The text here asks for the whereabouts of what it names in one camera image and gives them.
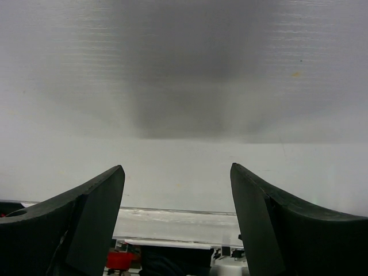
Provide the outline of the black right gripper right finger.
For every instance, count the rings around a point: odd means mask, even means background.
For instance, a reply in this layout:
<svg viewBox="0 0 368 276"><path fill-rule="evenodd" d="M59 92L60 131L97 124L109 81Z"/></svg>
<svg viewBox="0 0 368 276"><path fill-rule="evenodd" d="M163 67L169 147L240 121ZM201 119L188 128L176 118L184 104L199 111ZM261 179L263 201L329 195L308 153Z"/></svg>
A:
<svg viewBox="0 0 368 276"><path fill-rule="evenodd" d="M366 275L367 218L275 187L240 164L230 171L251 275Z"/></svg>

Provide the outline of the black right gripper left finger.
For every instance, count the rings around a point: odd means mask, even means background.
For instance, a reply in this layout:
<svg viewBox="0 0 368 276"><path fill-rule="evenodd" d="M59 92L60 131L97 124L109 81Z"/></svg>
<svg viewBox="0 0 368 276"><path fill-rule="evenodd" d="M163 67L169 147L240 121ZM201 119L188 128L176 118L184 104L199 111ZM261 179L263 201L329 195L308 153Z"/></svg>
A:
<svg viewBox="0 0 368 276"><path fill-rule="evenodd" d="M1 275L102 275L124 182L114 166L1 218Z"/></svg>

